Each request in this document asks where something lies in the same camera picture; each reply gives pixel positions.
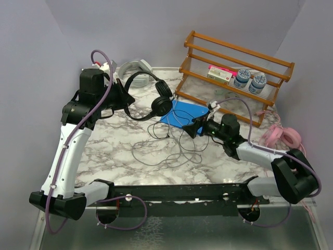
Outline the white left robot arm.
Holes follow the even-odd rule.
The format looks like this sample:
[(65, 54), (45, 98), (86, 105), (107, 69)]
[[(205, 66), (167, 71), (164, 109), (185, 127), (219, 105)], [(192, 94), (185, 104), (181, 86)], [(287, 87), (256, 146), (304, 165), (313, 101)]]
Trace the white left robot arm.
[(48, 214), (78, 220), (85, 208), (97, 201), (113, 203), (114, 183), (96, 179), (87, 186), (75, 188), (75, 178), (84, 147), (101, 112), (121, 110), (135, 99), (124, 89), (121, 80), (104, 85), (108, 74), (100, 69), (84, 69), (80, 88), (62, 109), (60, 140), (50, 172), (41, 189), (32, 192), (29, 202)]

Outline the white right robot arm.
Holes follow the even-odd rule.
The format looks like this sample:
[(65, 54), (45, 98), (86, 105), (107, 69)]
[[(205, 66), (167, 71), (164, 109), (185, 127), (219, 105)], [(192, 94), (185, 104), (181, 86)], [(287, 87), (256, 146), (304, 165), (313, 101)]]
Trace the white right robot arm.
[(221, 122), (216, 122), (205, 114), (192, 119), (192, 123), (182, 129), (193, 139), (197, 135), (217, 138), (227, 156), (273, 172), (273, 177), (255, 177), (239, 190), (243, 203), (250, 204), (258, 196), (277, 196), (297, 204), (321, 189), (318, 177), (300, 150), (273, 150), (251, 143), (240, 135), (240, 124), (235, 115), (224, 114)]

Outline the black headphones with cable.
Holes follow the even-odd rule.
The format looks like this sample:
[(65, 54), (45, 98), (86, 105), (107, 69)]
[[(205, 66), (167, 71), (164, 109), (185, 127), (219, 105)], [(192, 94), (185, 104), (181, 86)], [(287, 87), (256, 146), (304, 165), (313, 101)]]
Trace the black headphones with cable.
[(153, 73), (145, 71), (145, 70), (141, 70), (141, 71), (134, 73), (127, 79), (124, 89), (126, 91), (128, 91), (132, 82), (134, 81), (134, 78), (137, 77), (138, 75), (142, 75), (142, 74), (147, 74), (147, 75), (153, 77), (154, 80), (156, 80), (155, 88), (159, 94), (159, 97), (156, 98), (151, 103), (151, 112), (144, 117), (141, 117), (141, 118), (132, 117), (128, 108), (124, 109), (125, 113), (132, 120), (136, 120), (136, 121), (147, 121), (153, 117), (163, 117), (163, 116), (168, 115), (169, 112), (173, 108), (173, 103), (172, 103), (172, 100), (174, 100), (173, 94), (172, 94), (169, 86), (166, 84), (166, 82), (164, 80), (158, 78), (157, 76), (155, 76)]

